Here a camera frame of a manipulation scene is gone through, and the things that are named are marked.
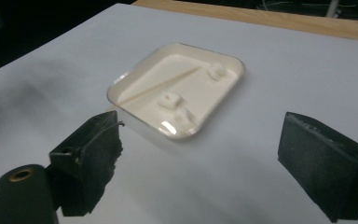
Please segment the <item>white tabletop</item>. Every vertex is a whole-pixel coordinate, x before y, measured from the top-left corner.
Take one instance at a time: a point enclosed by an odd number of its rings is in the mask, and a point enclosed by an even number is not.
[[[116,78],[175,42],[237,57],[247,73],[190,141],[122,128],[100,203],[60,222],[330,223],[277,151],[286,111],[358,142],[358,41],[141,7],[110,7],[0,69],[0,176],[47,166],[53,148],[110,106]]]

